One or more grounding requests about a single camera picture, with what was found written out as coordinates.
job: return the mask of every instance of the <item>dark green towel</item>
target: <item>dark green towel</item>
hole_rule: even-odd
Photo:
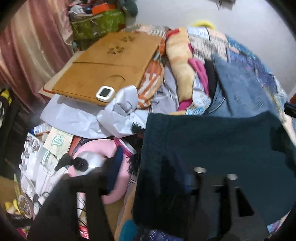
[[[238,175],[242,191],[266,225],[296,200],[294,146],[270,112],[252,118],[148,116],[133,207],[137,225],[184,237],[190,175]]]

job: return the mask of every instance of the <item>crumpled white paper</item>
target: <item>crumpled white paper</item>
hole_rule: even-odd
[[[105,108],[55,94],[40,118],[58,130],[84,138],[121,138],[133,134],[134,122],[146,126],[148,110],[136,110],[137,104],[134,85],[119,90]]]

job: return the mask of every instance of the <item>pink fabric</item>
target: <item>pink fabric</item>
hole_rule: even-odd
[[[39,89],[73,54],[69,2],[27,0],[0,36],[0,86],[11,86],[29,110],[45,103]]]
[[[203,63],[200,60],[194,58],[188,59],[188,63],[197,72],[197,75],[204,87],[205,93],[209,95],[209,82],[207,78],[207,72],[205,70]]]
[[[113,157],[116,150],[116,144],[113,140],[99,139],[85,143],[78,149],[73,158],[76,158],[83,151],[92,151],[101,156]],[[126,192],[131,175],[129,169],[129,157],[123,154],[123,161],[116,179],[114,190],[109,195],[102,196],[104,204],[114,203],[119,200]],[[69,176],[76,176],[76,171],[73,166],[68,169]],[[80,193],[81,198],[85,201],[85,193]]]
[[[192,99],[189,100],[183,100],[181,103],[179,103],[178,110],[185,110],[188,106],[190,106],[192,103]]]
[[[127,157],[131,157],[133,156],[135,153],[132,152],[132,150],[129,150],[128,147],[122,145],[122,143],[119,141],[119,138],[114,137],[113,141],[115,143],[116,146],[121,146],[123,153],[127,156]]]
[[[188,44],[188,47],[189,47],[189,49],[190,49],[191,53],[193,53],[193,48],[192,48],[192,46],[191,46],[191,44],[190,44],[190,43]]]

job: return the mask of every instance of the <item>white wall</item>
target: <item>white wall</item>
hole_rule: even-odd
[[[139,14],[129,23],[171,28],[209,20],[257,54],[273,71],[289,97],[296,92],[296,41],[265,0],[237,0],[232,10],[218,10],[209,0],[137,0]]]

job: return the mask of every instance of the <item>pink cushion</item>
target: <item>pink cushion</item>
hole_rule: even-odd
[[[93,140],[85,143],[82,147],[78,149],[73,158],[83,151],[92,151],[101,156],[113,157],[116,150],[116,145],[113,140],[99,139]],[[104,204],[114,203],[119,200],[126,192],[128,188],[128,183],[130,181],[131,175],[128,173],[129,168],[129,157],[123,154],[122,164],[116,179],[114,190],[111,191],[109,195],[102,196]],[[69,176],[76,176],[75,168],[73,166],[69,167]],[[85,201],[85,193],[80,193],[81,198]]]

